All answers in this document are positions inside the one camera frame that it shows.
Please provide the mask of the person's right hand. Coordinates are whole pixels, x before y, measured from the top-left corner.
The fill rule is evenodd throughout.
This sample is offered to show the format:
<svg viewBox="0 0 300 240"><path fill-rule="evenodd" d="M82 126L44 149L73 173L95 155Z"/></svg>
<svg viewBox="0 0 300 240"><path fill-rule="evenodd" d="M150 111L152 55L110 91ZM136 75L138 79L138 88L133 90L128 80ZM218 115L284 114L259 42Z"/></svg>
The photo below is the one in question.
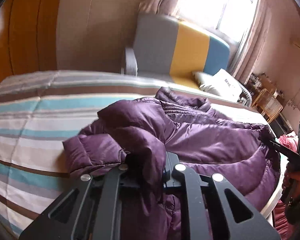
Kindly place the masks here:
<svg viewBox="0 0 300 240"><path fill-rule="evenodd" d="M297 225L300 223L300 171L285 171L285 178L282 184L283 189L289 187L290 180L294 180L294 182L296 182L296 188L292 193L291 201L286 207L285 213L288 222L292 225Z"/></svg>

